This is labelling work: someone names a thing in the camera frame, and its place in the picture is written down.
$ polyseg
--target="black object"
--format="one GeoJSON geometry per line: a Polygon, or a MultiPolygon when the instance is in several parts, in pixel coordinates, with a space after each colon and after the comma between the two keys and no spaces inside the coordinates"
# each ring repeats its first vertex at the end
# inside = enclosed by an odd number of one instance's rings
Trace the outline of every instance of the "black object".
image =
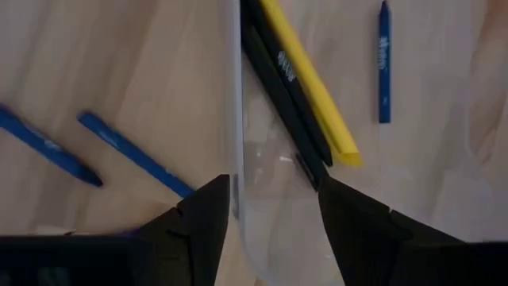
{"type": "Polygon", "coordinates": [[[259,0],[241,0],[241,9],[244,11],[243,15],[248,14],[250,16],[250,20],[252,20],[251,24],[256,28],[256,31],[267,49],[271,62],[279,73],[280,80],[286,88],[288,95],[293,100],[298,117],[313,147],[316,149],[317,153],[319,153],[323,162],[328,166],[332,166],[332,152],[326,142],[325,135],[321,131],[318,121],[314,117],[314,113],[310,109],[310,104],[303,93],[302,86],[293,72],[291,62],[286,57],[286,52],[283,50],[282,45],[264,15],[263,7],[259,0]]]}
{"type": "Polygon", "coordinates": [[[245,9],[241,9],[241,43],[245,55],[247,55],[298,149],[298,161],[302,164],[302,168],[306,172],[311,185],[315,190],[319,189],[323,178],[328,176],[328,172],[321,162],[316,149],[313,147],[305,127],[300,122],[291,97],[280,81],[275,67],[271,64],[266,48],[255,31],[245,9]]]}
{"type": "Polygon", "coordinates": [[[0,286],[213,286],[228,216],[221,175],[127,236],[0,238],[0,286]]]}
{"type": "Polygon", "coordinates": [[[321,214],[346,286],[508,284],[508,244],[469,244],[328,177],[321,214]]]}

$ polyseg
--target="yellow crayon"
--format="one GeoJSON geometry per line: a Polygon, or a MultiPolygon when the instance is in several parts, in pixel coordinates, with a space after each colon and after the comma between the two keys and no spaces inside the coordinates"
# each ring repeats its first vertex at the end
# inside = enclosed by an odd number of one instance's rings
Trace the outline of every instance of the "yellow crayon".
{"type": "Polygon", "coordinates": [[[344,119],[339,114],[325,84],[314,70],[296,33],[284,17],[279,4],[276,0],[260,0],[260,3],[303,85],[332,154],[346,164],[362,165],[360,153],[344,119]]]}

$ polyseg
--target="blue crayon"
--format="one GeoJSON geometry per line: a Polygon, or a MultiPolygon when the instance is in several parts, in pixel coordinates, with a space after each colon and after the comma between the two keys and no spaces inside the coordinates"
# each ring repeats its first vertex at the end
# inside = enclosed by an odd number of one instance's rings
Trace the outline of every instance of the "blue crayon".
{"type": "Polygon", "coordinates": [[[0,126],[74,177],[95,187],[102,186],[102,181],[97,174],[80,162],[78,158],[47,139],[39,131],[28,127],[2,105],[0,105],[0,126]]]}
{"type": "Polygon", "coordinates": [[[386,0],[379,12],[378,70],[379,70],[379,123],[391,122],[391,20],[386,0]]]}
{"type": "Polygon", "coordinates": [[[78,116],[78,121],[179,196],[185,198],[193,192],[182,180],[172,175],[163,166],[157,164],[141,149],[120,135],[119,132],[110,128],[94,114],[89,112],[83,113],[78,116]]]}

